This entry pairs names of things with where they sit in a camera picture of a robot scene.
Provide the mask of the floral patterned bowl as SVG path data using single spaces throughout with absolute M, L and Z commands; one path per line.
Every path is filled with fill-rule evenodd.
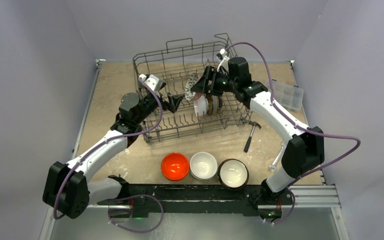
M 192 101 L 196 95 L 194 91 L 192 91 L 192 87 L 199 81 L 199 76 L 197 73 L 192 73 L 187 77 L 187 81 L 184 88 L 184 95 L 187 101 Z

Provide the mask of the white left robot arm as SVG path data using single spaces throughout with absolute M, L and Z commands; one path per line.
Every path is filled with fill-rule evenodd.
M 104 180 L 104 187 L 89 187 L 90 179 L 110 159 L 131 146 L 138 136 L 154 130 L 162 121 L 159 118 L 155 125 L 143 129 L 142 122 L 156 109 L 159 114 L 164 111 L 175 113 L 184 94 L 167 94 L 168 100 L 153 90 L 148 91 L 144 98 L 135 92 L 125 94 L 121 98 L 114 124 L 97 143 L 78 157 L 67 163 L 56 161 L 49 168 L 42 200 L 53 208 L 56 220 L 62 217 L 75 219 L 82 214 L 87 205 L 111 199 L 118 205 L 126 203 L 129 191 L 123 187 L 116 177 Z

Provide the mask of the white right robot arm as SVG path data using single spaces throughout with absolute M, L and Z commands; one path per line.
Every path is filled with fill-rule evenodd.
M 324 162 L 323 131 L 319 127 L 308 127 L 278 105 L 265 85 L 252 80 L 245 58 L 227 60 L 222 71 L 207 66 L 190 89 L 195 93 L 215 96 L 233 93 L 237 101 L 263 117 L 281 137 L 285 144 L 281 167 L 261 183 L 260 196 L 264 202 L 274 203 L 280 198 L 281 191 Z

